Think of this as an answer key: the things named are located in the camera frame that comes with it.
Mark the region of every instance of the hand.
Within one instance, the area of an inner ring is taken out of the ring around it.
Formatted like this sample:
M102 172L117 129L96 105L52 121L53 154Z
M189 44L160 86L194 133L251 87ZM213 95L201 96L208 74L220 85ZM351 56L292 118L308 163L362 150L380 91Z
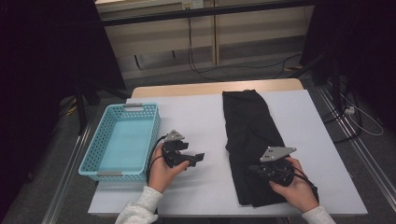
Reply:
M151 171L149 175L148 186L163 193L166 188L172 183L173 178L186 170L189 166L189 161L183 161L180 165L170 168L166 165L163 159L163 144L159 144L153 152L151 162Z
M293 158L286 158L291 165L303 172L303 168L299 161ZM303 175L299 171L295 170L295 174ZM317 199L312 192L311 187L306 181L300 179L299 177L294 177L293 181L288 187L283 187L270 181L271 188L278 194L288 200L288 202L299 209L302 213L306 213L319 206Z

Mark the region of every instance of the electrical cord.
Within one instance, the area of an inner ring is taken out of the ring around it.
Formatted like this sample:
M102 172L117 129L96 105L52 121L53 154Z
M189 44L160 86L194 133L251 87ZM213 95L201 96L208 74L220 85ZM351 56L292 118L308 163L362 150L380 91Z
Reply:
M333 109L332 111L330 111L329 113L326 113L326 114L320 116L320 118L321 118L322 120L325 120L325 119L326 119L327 117L329 117L332 113L334 113L335 110L337 110L337 109L334 108L334 109Z
M302 179L303 181L305 181L309 185L309 187L312 189L312 193L314 194L315 198L317 199L317 201L319 203L318 188L308 179L308 177L304 174L303 171L301 171L300 169L298 169L298 168L296 168L294 166L292 166L292 167L293 167L293 169L299 171L302 175L298 175L298 174L296 174L294 172L290 172L290 171L282 170L282 169L274 169L274 170L282 172L282 173L285 173L285 174L297 176L300 179Z
M344 105L344 108L343 108L343 110L342 110L341 113L339 113L336 117L334 117L334 118L332 118L332 119L323 120L323 123L326 124L326 123L330 123L330 122L332 122L332 121L335 121L335 120L337 120L337 119L340 119L341 117L343 117L343 116L345 115L346 110L347 110L347 106Z
M161 137L154 143L154 145L152 146L151 152L150 152L149 157L148 157L149 162L148 162L148 164L147 164L147 170L146 170L146 182L147 182L147 183L149 183L149 175L150 175L150 172L151 172L152 164L153 164L156 160L158 160L158 159L160 158L160 157L157 157L157 158L155 158L153 161L151 161L152 155L154 154L154 150L155 150L155 148L157 147L157 145L158 145L163 139L165 139L166 136L167 136L167 135L161 136Z
M373 136L380 136L380 135L382 135L382 134L384 133L384 129L382 128L382 126L381 126L375 119L373 119L370 115L368 115L366 112L364 112L363 110L361 110L358 106L352 104L352 102L350 102L350 101L347 99L347 97L345 97L343 94L341 94L341 96L342 96L346 101L348 101L348 102L350 103L350 105L352 105L353 107L355 107L359 112L361 112L363 115L365 115L365 116L367 116L369 119L371 119L371 120L381 129L381 132L380 132L380 133L371 133L371 132L365 130L363 127L361 127L362 125L359 125L359 123L358 123L357 121L355 121L355 120L352 118L352 116L349 114L350 120L351 120L356 126L358 126L360 129L362 129L364 132L366 132L366 133L368 133L368 134L370 134L370 135L373 135Z
M193 53L192 53L192 38L191 38L191 33L192 33L192 29L191 29L191 18L187 18L188 22L189 22L189 66L190 69L195 72L196 74L198 74L200 77L205 78L205 79L209 79L209 80L213 80L213 81L218 81L218 82L223 82L223 80L220 79L216 79L213 77L204 77L202 75L202 72L198 71L198 69L195 67L195 62L194 62L194 57L193 57Z
M191 33L192 33L192 28L191 28L191 18L188 18L188 23L189 23L189 66L190 66L190 69L191 69L193 72L197 73L200 77L205 78L205 79L223 82L223 80L220 80L220 79L217 79L217 78L212 78L212 77L204 77L204 76L202 75L203 73L207 73L207 72L210 72L210 71L213 71L213 70L217 70L217 69L221 69L221 68L252 68L252 69L260 69L260 68L273 67L273 66L277 66L277 65L282 64L282 69L281 69L281 71L280 71L276 76L272 77L272 79L275 79L275 78L279 77L280 75L282 75L283 70L284 70L284 68L285 68L285 63L286 63L286 61L288 61L288 60L290 60L290 59L292 59L292 58L294 58L294 57L297 57L297 56L301 56L301 55L302 55L301 53L294 54L294 55L289 56L288 58L286 58L286 59L284 59L284 60L282 60L282 61L280 61L280 62L272 63L272 64L267 64L267 65L263 65L263 66L229 65L229 66L218 66L218 67L209 68L209 69L206 69L206 70L201 70L201 71L199 71L199 70L195 67L195 61L194 61L193 52L192 52L192 37L191 37L191 36L192 36L192 34L191 34Z
M351 91L351 94L352 94L352 96L353 96L353 99L354 99L355 104L358 105L358 100L356 99L355 93L354 93L353 91ZM355 116L357 117L358 123L359 123L359 125L360 125L360 127L358 127L359 129L358 129L357 131L353 130L353 131L354 131L354 134L352 134L351 136L349 136L349 137L347 137L347 138L344 138L344 139L341 139L341 140L337 140L337 141L332 141L334 144L343 143L343 142L352 140L352 139L358 137L358 136L361 134L361 127L363 126L363 124L362 124L362 119L361 119L361 113L360 113L359 110L358 110L357 113L355 113Z

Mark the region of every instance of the white table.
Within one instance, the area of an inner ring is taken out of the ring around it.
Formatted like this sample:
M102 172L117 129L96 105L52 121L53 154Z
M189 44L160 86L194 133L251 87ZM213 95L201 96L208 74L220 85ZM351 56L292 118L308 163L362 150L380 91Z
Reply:
M359 193L307 91L261 92L291 156L300 160L318 187L320 203L331 215L367 214ZM177 176L165 192L158 211L162 217L286 217L300 214L288 203L260 208L241 206L233 186L222 98L219 93L135 98L128 102L155 102L162 118L159 136L176 129L190 143L185 154L205 153L203 161ZM142 184L101 182L90 214L116 216L129 200L137 200Z

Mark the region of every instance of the person's arm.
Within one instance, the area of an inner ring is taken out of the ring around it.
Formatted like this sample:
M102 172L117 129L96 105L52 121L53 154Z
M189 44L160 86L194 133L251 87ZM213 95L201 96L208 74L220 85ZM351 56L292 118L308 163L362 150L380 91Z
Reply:
M143 188L143 193L136 203L128 202L116 224L149 224L157 220L158 216L154 215L154 212L163 197L163 192L175 176L186 170L190 164L184 161L179 166L170 168L163 160L162 148L163 144L158 145L152 155L148 187Z
M300 173L300 171L303 172L303 168L297 160L293 158L286 158L286 160L298 169L294 171L296 174L304 175ZM285 197L291 205L300 210L303 213L303 218L309 224L335 223L326 209L319 206L311 187L306 181L295 176L288 187L283 187L272 181L270 181L270 185L276 193Z

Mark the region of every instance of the basket handle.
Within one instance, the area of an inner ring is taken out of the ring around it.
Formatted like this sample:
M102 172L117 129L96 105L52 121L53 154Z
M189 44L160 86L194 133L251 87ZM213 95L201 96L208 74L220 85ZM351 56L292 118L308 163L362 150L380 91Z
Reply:
M122 176L121 171L101 171L97 173L98 176Z
M143 107L143 103L133 103L133 104L124 104L122 108L125 111L143 111L145 108Z

